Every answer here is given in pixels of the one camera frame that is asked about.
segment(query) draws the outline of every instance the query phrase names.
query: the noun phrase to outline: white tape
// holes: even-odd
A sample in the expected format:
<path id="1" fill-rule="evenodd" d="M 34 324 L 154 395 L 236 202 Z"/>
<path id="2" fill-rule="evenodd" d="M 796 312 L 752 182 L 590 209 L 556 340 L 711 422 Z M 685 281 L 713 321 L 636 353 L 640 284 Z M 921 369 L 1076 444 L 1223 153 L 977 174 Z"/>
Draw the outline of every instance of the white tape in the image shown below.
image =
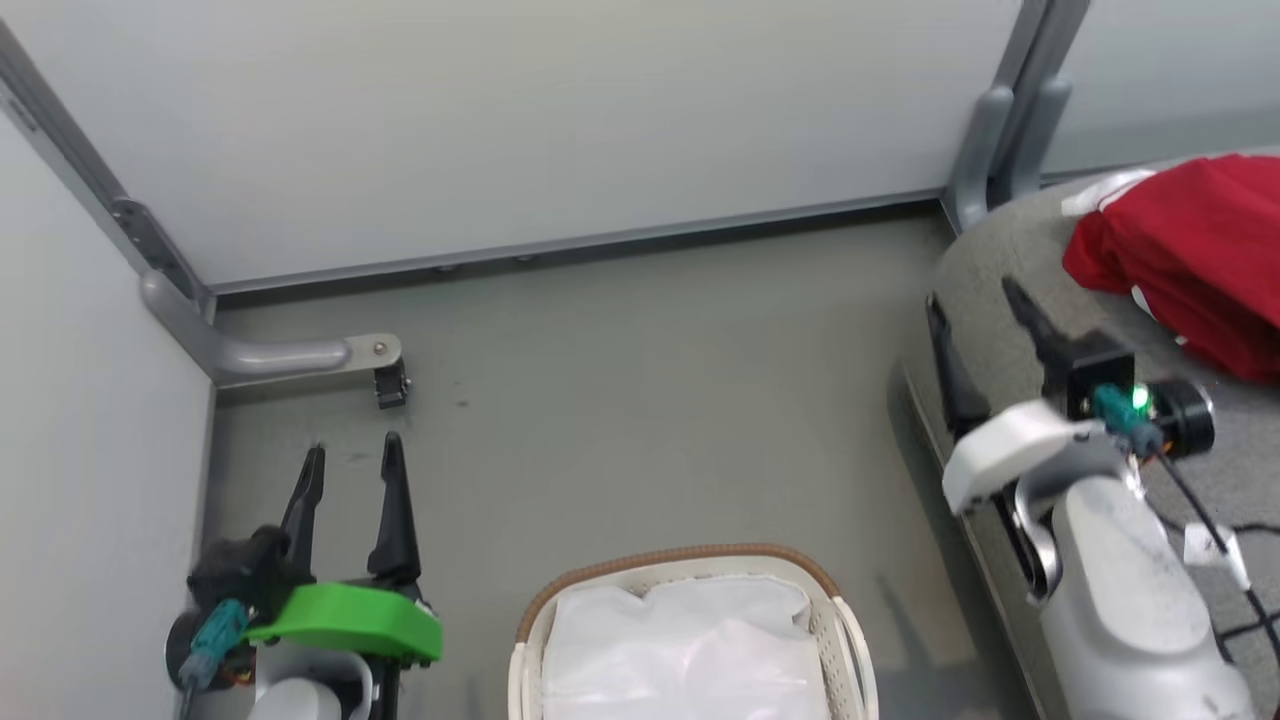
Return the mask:
<path id="1" fill-rule="evenodd" d="M 1187 565 L 1199 565 L 1206 568 L 1226 568 L 1235 578 L 1235 584 L 1242 591 L 1249 589 L 1248 569 L 1244 566 L 1244 556 L 1240 555 L 1240 542 L 1235 537 L 1235 530 L 1225 525 L 1217 527 L 1217 533 L 1226 542 L 1226 557 L 1222 557 L 1213 536 L 1203 523 L 1188 523 L 1183 530 L 1183 562 Z"/>

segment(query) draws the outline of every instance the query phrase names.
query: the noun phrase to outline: white cloth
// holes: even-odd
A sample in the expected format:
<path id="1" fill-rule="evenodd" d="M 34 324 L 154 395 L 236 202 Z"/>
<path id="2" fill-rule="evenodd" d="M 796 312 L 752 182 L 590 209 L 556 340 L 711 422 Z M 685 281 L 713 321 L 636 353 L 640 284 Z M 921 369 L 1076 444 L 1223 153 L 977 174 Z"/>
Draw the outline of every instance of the white cloth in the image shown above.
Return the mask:
<path id="1" fill-rule="evenodd" d="M 1062 200 L 1062 217 L 1079 218 L 1094 210 L 1106 210 L 1107 205 L 1120 200 L 1124 193 L 1153 174 L 1156 170 L 1137 169 L 1107 176 Z"/>
<path id="2" fill-rule="evenodd" d="M 710 578 L 566 594 L 543 653 L 545 720 L 829 720 L 809 598 Z"/>

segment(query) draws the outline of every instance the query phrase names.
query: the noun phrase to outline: laundry basket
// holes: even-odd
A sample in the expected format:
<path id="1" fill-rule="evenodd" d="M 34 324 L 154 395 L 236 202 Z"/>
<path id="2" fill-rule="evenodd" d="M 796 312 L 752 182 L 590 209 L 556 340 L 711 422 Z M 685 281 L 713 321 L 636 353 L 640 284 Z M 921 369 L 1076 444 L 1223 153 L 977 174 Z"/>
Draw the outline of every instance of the laundry basket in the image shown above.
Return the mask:
<path id="1" fill-rule="evenodd" d="M 712 544 L 634 555 L 573 570 L 538 593 L 520 621 L 507 674 L 508 720 L 543 720 L 543 650 L 557 600 L 566 592 L 620 587 L 641 594 L 663 583 L 716 577 L 765 575 L 809 596 L 809 632 L 818 641 L 832 720 L 878 720 L 876 674 L 863 629 L 840 588 L 817 562 L 776 544 Z"/>

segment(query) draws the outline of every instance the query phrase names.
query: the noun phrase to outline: gray metal frame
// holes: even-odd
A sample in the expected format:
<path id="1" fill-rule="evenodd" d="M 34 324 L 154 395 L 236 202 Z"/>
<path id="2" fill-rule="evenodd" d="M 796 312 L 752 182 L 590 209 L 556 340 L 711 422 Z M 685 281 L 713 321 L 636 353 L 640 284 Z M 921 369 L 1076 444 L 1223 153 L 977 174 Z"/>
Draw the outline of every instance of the gray metal frame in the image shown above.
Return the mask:
<path id="1" fill-rule="evenodd" d="M 1071 97 L 1061 74 L 1091 0 L 1050 0 L 1044 20 L 1014 85 L 1014 108 L 993 161 L 992 200 L 998 205 L 1042 187 L 1041 168 Z"/>
<path id="2" fill-rule="evenodd" d="M 942 210 L 956 234 L 975 225 L 988 211 L 987 183 L 1016 106 L 1015 83 L 1032 53 L 1050 1 L 1024 0 L 991 90 L 974 105 L 951 181 L 942 192 Z"/>

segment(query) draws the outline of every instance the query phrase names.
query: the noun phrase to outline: basket handle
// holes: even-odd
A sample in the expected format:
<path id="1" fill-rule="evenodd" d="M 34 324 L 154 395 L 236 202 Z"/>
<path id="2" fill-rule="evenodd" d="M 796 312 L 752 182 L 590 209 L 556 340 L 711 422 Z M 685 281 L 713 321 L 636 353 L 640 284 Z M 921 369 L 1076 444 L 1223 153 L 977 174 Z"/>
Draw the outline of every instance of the basket handle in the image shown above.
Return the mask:
<path id="1" fill-rule="evenodd" d="M 525 716 L 525 643 L 516 643 L 507 666 L 507 719 L 529 720 Z"/>
<path id="2" fill-rule="evenodd" d="M 850 650 L 854 651 L 854 665 L 858 670 L 858 689 L 863 696 L 863 720 L 879 720 L 879 693 L 876 691 L 876 670 L 872 667 L 872 651 L 867 647 L 867 635 L 858 618 L 842 597 L 831 598 L 836 603 L 836 614 L 845 625 Z"/>

